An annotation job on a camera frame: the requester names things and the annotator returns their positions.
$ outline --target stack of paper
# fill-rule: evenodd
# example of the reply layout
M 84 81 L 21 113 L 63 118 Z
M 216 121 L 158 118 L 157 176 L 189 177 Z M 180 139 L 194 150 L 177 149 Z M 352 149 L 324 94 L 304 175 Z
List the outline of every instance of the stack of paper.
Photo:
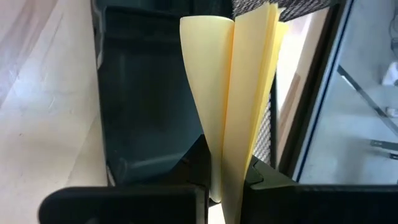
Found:
M 181 19 L 185 69 L 211 151 L 210 194 L 239 223 L 243 183 L 287 26 L 276 4 L 238 16 Z

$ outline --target glass panel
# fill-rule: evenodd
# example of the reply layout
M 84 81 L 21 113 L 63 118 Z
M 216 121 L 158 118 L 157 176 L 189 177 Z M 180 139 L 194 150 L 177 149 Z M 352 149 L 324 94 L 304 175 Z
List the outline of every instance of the glass panel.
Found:
M 397 15 L 396 0 L 355 1 L 300 183 L 397 183 Z

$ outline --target yellow paper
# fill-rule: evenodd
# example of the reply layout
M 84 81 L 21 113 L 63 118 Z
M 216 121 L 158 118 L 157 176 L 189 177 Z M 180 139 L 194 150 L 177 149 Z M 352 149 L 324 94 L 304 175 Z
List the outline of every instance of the yellow paper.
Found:
M 251 154 L 254 150 L 254 147 L 256 146 L 256 141 L 257 141 L 257 137 L 259 135 L 260 125 L 261 125 L 261 121 L 262 121 L 262 115 L 265 113 L 266 106 L 268 104 L 269 93 L 271 91 L 272 82 L 274 81 L 274 77 L 275 77 L 275 71 L 276 71 L 280 46 L 282 44 L 282 39 L 287 31 L 287 28 L 288 28 L 287 24 L 284 24 L 283 22 L 276 23 L 273 46 L 271 49 L 271 54 L 270 54 L 269 60 L 267 60 L 269 63 L 265 67 L 264 71 L 262 71 L 266 74 L 264 76 L 266 81 L 264 82 L 263 88 L 261 88 L 261 97 L 260 97 L 260 100 L 258 101 L 258 103 L 260 104 L 260 107 L 256 113 L 256 118 L 254 119 L 255 126 L 252 129 L 253 135 L 252 135 L 252 141 L 251 141 L 251 146 L 250 146 Z M 246 170 L 249 168 L 249 163 L 250 163 L 250 160 L 248 160 L 246 163 Z
M 210 195 L 221 201 L 221 153 L 234 22 L 224 17 L 184 17 L 180 38 L 185 70 L 211 152 Z
M 270 5 L 235 19 L 224 131 L 222 206 L 226 223 L 239 223 L 246 164 L 251 158 L 252 110 L 256 105 L 269 28 Z
M 266 86 L 269 85 L 269 83 L 272 83 L 274 80 L 274 74 L 269 74 L 268 70 L 271 65 L 271 60 L 270 58 L 272 57 L 272 48 L 274 46 L 275 42 L 275 31 L 276 31 L 276 25 L 278 23 L 278 18 L 279 18 L 279 13 L 278 13 L 278 8 L 277 5 L 270 5 L 269 7 L 269 19 L 268 19 L 268 24 L 267 24 L 267 31 L 266 31 L 266 41 L 265 41 L 265 46 L 263 50 L 263 56 L 262 56 L 262 62 L 261 62 L 261 67 L 259 71 L 259 78 L 257 79 L 257 88 L 256 88 L 256 95 L 254 97 L 254 106 L 252 109 L 252 115 L 251 115 L 251 135 L 250 135 L 250 140 L 251 140 L 251 145 L 249 149 L 253 150 L 254 149 L 254 144 L 256 143 L 256 125 L 257 121 L 261 120 L 262 115 L 264 114 L 260 112 L 260 108 L 263 105 L 263 96 L 264 96 L 264 90 L 266 89 Z M 246 165 L 248 166 L 250 162 L 250 157 L 248 158 L 248 162 Z

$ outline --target light wood floor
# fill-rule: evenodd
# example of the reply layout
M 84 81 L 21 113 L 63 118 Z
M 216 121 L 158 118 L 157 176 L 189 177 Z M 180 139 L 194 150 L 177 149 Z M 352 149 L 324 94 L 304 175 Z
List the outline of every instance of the light wood floor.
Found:
M 0 0 L 0 223 L 104 184 L 90 0 Z

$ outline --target black mesh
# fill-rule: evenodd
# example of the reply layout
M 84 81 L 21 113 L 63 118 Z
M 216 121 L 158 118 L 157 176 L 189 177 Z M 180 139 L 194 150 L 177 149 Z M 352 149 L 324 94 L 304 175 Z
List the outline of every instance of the black mesh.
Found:
M 253 152 L 254 156 L 269 165 L 271 164 L 271 100 L 270 96 Z
M 258 8 L 264 2 L 277 2 L 285 10 L 280 15 L 280 21 L 285 22 L 304 16 L 311 12 L 324 9 L 341 2 L 341 0 L 233 0 L 234 16 L 239 16 Z

